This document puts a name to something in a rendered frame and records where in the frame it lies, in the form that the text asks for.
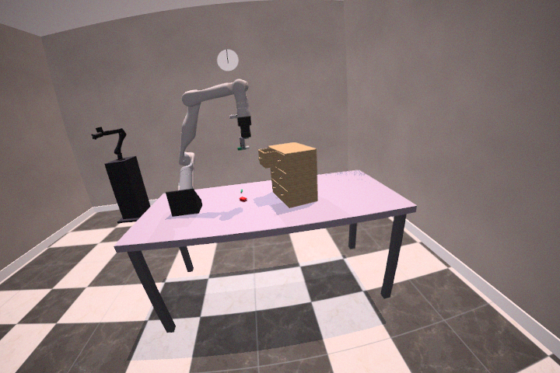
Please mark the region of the small wooden chest of drawers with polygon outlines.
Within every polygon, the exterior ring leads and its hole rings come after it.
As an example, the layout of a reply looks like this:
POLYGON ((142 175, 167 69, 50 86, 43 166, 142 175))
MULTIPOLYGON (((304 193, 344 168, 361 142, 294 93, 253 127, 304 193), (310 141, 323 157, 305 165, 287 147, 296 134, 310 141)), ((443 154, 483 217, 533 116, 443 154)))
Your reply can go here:
POLYGON ((291 208, 318 201, 317 149, 295 142, 289 144, 304 148, 292 146, 280 146, 275 149, 268 146, 268 148, 285 155, 289 206, 282 202, 291 208))

